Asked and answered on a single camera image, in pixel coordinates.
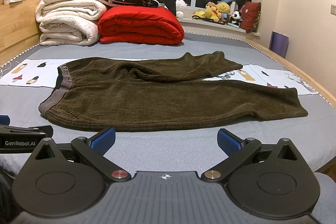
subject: wooden headboard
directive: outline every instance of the wooden headboard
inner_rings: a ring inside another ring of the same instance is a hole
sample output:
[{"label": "wooden headboard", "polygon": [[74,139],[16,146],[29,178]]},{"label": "wooden headboard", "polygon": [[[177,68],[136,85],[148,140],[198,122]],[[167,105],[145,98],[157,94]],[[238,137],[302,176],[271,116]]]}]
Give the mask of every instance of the wooden headboard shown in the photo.
[{"label": "wooden headboard", "polygon": [[35,10],[40,0],[3,4],[0,0],[0,66],[39,43]]}]

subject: red cushion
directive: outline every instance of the red cushion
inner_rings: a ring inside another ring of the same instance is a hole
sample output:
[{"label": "red cushion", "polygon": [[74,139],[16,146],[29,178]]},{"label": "red cushion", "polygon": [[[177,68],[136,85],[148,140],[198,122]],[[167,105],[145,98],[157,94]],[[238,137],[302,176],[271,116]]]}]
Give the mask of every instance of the red cushion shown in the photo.
[{"label": "red cushion", "polygon": [[113,7],[99,20],[98,31],[102,35],[101,43],[174,45],[184,38],[177,18],[163,7]]},{"label": "red cushion", "polygon": [[259,12],[261,10],[260,2],[246,2],[240,9],[242,22],[240,27],[246,30],[246,33],[253,32],[253,25],[259,20]]}]

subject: triangular hole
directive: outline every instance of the triangular hole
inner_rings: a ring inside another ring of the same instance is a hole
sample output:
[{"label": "triangular hole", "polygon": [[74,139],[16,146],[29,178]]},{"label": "triangular hole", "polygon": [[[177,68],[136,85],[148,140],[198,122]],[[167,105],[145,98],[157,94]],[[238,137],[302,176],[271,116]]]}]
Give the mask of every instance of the triangular hole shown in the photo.
[{"label": "triangular hole", "polygon": [[55,158],[54,152],[50,148],[49,144],[43,145],[41,150],[36,156],[36,160],[44,160],[44,159],[49,159],[49,158]]},{"label": "triangular hole", "polygon": [[295,154],[291,150],[289,145],[284,145],[278,155],[278,158],[285,160],[297,160]]}]

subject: red quilt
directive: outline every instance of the red quilt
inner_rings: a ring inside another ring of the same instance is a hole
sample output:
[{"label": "red quilt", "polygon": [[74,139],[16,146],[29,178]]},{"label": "red quilt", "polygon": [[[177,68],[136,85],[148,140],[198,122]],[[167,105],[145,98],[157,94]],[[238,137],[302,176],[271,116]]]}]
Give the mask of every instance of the red quilt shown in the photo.
[{"label": "red quilt", "polygon": [[184,38],[177,18],[163,7],[113,7],[99,20],[98,31],[102,35],[101,43],[175,45]]}]

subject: bed sheet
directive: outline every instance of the bed sheet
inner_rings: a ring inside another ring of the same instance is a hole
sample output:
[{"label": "bed sheet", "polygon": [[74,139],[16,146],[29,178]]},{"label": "bed sheet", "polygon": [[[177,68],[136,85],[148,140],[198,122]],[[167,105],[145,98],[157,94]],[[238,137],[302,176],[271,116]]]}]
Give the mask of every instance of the bed sheet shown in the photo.
[{"label": "bed sheet", "polygon": [[[95,44],[91,47],[61,45],[43,47],[30,59],[49,58],[179,58],[185,52],[193,55],[224,51],[226,58],[241,64],[256,64],[268,69],[283,66],[257,51],[246,42],[234,39],[186,34],[179,46],[145,45],[131,43]],[[18,86],[0,86],[0,114],[9,115],[11,125],[20,127],[49,124],[40,116],[38,105],[52,89]],[[312,170],[317,170],[336,155],[336,111],[320,95],[299,96],[307,117],[279,121],[256,121],[244,117],[228,123],[225,128],[244,139],[254,137],[262,143],[277,143],[290,138]],[[70,142],[78,136],[90,137],[94,133],[70,130],[53,125],[57,143]],[[105,157],[129,171],[189,171],[202,172],[224,160],[227,156],[217,145],[219,128],[186,131],[146,133],[117,133],[115,145]],[[0,156],[0,165],[17,174],[29,154]]]}]

